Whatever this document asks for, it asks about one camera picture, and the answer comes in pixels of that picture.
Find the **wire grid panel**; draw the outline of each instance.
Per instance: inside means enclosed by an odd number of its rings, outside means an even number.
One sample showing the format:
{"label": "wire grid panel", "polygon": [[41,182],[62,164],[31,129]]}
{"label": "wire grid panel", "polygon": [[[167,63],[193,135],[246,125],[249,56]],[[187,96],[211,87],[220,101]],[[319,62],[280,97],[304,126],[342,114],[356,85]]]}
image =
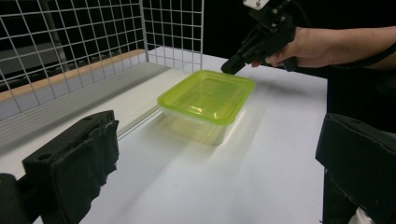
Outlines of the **wire grid panel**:
{"label": "wire grid panel", "polygon": [[203,5],[198,0],[0,1],[0,120],[147,61],[201,68]]}
{"label": "wire grid panel", "polygon": [[186,72],[202,69],[204,5],[204,0],[143,1],[149,62]]}

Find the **black background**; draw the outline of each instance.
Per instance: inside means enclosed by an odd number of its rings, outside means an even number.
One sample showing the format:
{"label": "black background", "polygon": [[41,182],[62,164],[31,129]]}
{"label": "black background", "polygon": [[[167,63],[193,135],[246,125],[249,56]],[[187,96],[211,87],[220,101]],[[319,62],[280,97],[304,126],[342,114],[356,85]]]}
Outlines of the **black background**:
{"label": "black background", "polygon": [[[280,3],[281,0],[271,0],[268,4]],[[396,25],[394,8],[394,0],[294,0],[287,6],[286,13],[294,18],[297,26],[348,29]],[[242,0],[205,1],[204,54],[226,59],[233,56],[256,25],[249,11]],[[396,112],[390,109],[395,104],[394,98],[377,92],[378,85],[382,85],[378,77],[394,76],[394,72],[364,68],[343,70],[331,66],[298,68],[297,72],[328,79],[329,113],[346,115],[396,133],[393,119]]]}

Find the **translucent plastic box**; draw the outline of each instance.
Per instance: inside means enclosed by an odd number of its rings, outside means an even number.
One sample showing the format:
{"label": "translucent plastic box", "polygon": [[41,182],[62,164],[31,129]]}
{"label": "translucent plastic box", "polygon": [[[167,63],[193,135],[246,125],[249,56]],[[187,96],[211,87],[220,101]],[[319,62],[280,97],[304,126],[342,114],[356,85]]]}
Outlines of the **translucent plastic box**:
{"label": "translucent plastic box", "polygon": [[249,78],[201,70],[158,98],[169,128],[209,145],[218,145],[255,87]]}

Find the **wooden strip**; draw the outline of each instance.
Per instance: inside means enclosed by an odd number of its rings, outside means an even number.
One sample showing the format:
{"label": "wooden strip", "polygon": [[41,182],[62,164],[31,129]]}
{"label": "wooden strip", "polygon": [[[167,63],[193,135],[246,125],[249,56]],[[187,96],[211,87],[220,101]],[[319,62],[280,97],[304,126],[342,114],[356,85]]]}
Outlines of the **wooden strip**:
{"label": "wooden strip", "polygon": [[97,62],[97,63],[92,63],[91,65],[85,65],[82,66],[80,68],[74,69],[74,70],[70,70],[67,71],[65,73],[61,73],[59,75],[47,78],[47,79],[42,79],[42,80],[38,80],[36,82],[33,82],[32,85],[27,84],[27,85],[23,85],[17,88],[12,89],[12,94],[11,91],[3,91],[0,92],[0,101],[5,101],[8,100],[10,98],[12,98],[12,96],[20,96],[23,95],[25,93],[29,93],[32,92],[33,90],[37,90],[40,88],[44,88],[44,87],[48,87],[48,85],[57,83],[57,82],[62,82],[64,81],[65,78],[72,78],[72,77],[76,77],[78,75],[86,75],[87,73],[89,73],[90,71],[94,71],[97,69],[101,69],[103,66],[107,66],[110,65],[112,63],[117,63],[120,62],[121,60],[124,59],[128,59],[131,57],[134,57],[136,55],[142,54],[145,51],[143,49],[135,49],[132,50],[130,52],[127,53],[123,53],[121,55],[117,55],[108,59],[104,59],[101,62]]}

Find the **black device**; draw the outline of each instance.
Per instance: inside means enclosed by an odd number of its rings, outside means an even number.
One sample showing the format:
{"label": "black device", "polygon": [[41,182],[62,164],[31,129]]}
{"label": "black device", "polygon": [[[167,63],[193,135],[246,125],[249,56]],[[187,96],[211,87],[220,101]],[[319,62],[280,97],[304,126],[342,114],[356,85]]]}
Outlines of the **black device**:
{"label": "black device", "polygon": [[[326,168],[329,181],[375,224],[396,223],[395,133],[328,113],[323,120],[316,159]],[[324,197],[324,224],[332,223],[329,220],[334,214],[332,207],[331,199]]]}
{"label": "black device", "polygon": [[[225,64],[221,71],[234,75],[246,64],[254,61],[264,62],[265,57],[283,49],[294,40],[296,27],[290,15],[283,13],[283,8],[291,2],[285,0],[278,7],[264,6],[253,8],[249,16],[258,24],[247,34],[239,50]],[[298,67],[295,57],[283,62],[287,71],[295,71]]]}
{"label": "black device", "polygon": [[26,175],[0,174],[0,223],[79,223],[119,158],[113,111],[85,117],[22,161]]}

